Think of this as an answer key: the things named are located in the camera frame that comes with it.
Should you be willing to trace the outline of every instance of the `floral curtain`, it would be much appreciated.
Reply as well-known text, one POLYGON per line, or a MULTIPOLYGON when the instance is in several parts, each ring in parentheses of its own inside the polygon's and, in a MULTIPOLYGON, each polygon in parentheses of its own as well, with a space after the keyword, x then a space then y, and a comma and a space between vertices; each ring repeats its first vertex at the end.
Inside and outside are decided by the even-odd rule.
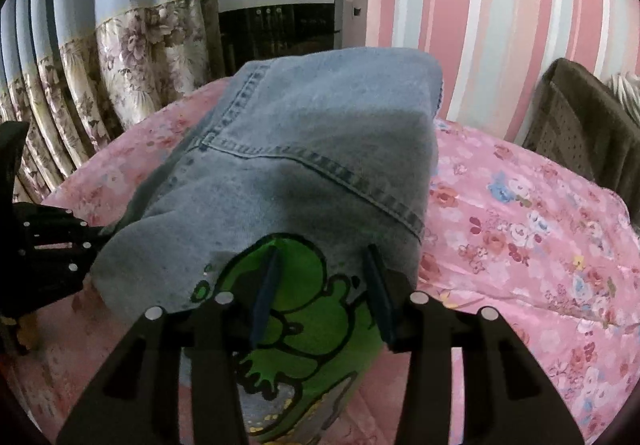
POLYGON ((0 121, 31 124, 15 201, 224 74, 217 0, 7 0, 0 44, 0 121))

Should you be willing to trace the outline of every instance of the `pink floral bedsheet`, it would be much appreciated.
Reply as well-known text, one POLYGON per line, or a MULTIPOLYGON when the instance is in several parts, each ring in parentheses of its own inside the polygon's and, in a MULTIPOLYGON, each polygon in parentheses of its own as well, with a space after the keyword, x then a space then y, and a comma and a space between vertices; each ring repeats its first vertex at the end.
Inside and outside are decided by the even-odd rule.
MULTIPOLYGON (((219 80, 170 105, 99 152, 47 203, 93 225, 119 218, 136 186, 215 105, 219 80)), ((613 192, 475 129, 436 121, 419 287, 447 306, 495 306, 529 346, 588 443, 640 375, 640 258, 613 192)), ((24 395, 53 438, 124 329, 90 285, 38 313, 39 352, 15 364, 24 395)), ((453 356, 450 442, 462 441, 462 357, 453 356)), ((391 445, 408 358, 384 353, 324 445, 391 445)), ((181 413, 183 428, 189 416, 181 413)))

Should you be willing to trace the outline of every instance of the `silver screw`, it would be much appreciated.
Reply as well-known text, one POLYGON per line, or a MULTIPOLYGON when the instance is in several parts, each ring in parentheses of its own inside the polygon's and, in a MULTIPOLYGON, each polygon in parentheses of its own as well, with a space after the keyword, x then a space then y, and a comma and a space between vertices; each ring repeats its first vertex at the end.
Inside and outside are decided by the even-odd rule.
POLYGON ((153 306, 145 311, 145 317, 149 320, 158 320, 162 316, 162 308, 160 306, 153 306))
POLYGON ((234 301, 234 294, 230 291, 221 291, 216 295, 216 302, 221 306, 231 304, 234 301))
POLYGON ((429 302, 429 295, 424 291, 414 291, 409 295, 409 300, 414 304, 427 304, 429 302))
POLYGON ((482 315, 482 317, 484 317, 487 320, 497 320, 498 317, 500 316, 500 314, 498 313, 498 311, 490 306, 487 306, 486 308, 482 308, 480 310, 480 314, 482 315))

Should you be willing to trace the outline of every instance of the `green cartoon dinosaur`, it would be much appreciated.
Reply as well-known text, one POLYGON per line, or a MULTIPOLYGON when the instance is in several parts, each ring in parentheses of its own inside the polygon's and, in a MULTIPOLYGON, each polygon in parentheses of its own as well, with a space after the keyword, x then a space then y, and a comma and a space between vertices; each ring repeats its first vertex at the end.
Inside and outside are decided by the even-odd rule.
POLYGON ((214 293, 257 269, 271 246, 280 252, 282 278, 262 342, 236 356, 238 382, 265 400, 276 398, 281 383, 294 388, 280 414, 252 424, 252 436, 261 443, 312 443, 318 423, 327 428, 357 388, 382 340, 365 296, 347 304, 349 277, 329 278, 321 251, 295 235, 270 235, 233 258, 214 293), (331 410, 316 414, 321 402, 331 410))

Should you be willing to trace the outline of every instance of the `striped wallpaper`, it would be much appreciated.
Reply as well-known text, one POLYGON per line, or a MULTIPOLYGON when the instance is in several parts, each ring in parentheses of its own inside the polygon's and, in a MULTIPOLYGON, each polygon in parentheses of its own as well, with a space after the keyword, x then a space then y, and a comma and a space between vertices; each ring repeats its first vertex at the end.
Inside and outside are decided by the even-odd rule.
POLYGON ((601 79, 640 73, 638 0, 369 0, 367 44, 432 53, 441 115, 522 142, 532 90, 553 60, 601 79))

